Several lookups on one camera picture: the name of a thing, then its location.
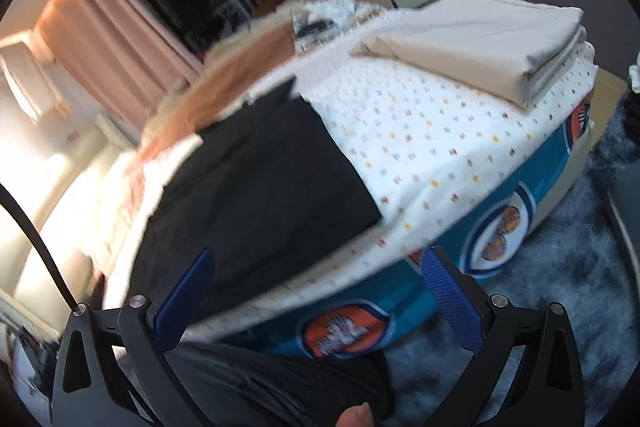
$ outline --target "metal screw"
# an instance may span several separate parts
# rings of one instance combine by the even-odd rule
[[[80,315],[82,315],[84,312],[86,311],[86,305],[79,303],[78,304],[78,308],[74,310],[74,315],[76,317],[79,317]]]
[[[507,304],[509,304],[509,299],[504,295],[500,295],[497,293],[496,295],[491,296],[491,302],[494,303],[494,306],[498,308],[504,308]]]
[[[129,306],[132,308],[142,308],[145,302],[146,297],[144,295],[133,295],[133,297],[129,299]]]
[[[556,315],[562,315],[564,314],[564,307],[562,307],[562,304],[554,302],[553,304],[551,304],[551,311],[553,311]]]

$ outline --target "blue gripper pad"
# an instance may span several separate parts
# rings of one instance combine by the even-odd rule
[[[213,279],[213,254],[203,250],[154,318],[154,346],[162,351],[174,349],[182,338],[204,290]]]
[[[456,342],[478,353],[484,342],[482,315],[433,248],[422,254],[422,279],[453,330]]]

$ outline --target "human thumb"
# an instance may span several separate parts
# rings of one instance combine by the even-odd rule
[[[349,407],[340,415],[335,427],[374,427],[371,406],[365,402]]]

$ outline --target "black pants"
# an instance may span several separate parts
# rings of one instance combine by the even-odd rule
[[[345,409],[363,402],[369,402],[376,425],[390,412],[382,353],[311,360],[181,343],[166,359],[216,427],[335,427]],[[126,357],[120,365],[142,391]]]

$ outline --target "blue-gray carpet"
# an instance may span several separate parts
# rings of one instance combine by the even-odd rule
[[[584,174],[486,288],[489,295],[504,294],[516,306],[539,308],[552,300],[564,304],[582,362],[587,427],[599,422],[640,358],[635,288],[605,210],[615,169],[640,158],[640,149],[625,137],[622,115],[619,106]],[[512,351],[482,419],[500,407],[521,349]],[[385,423],[389,427],[421,425],[470,360],[441,315],[386,355],[397,399],[396,412]]]

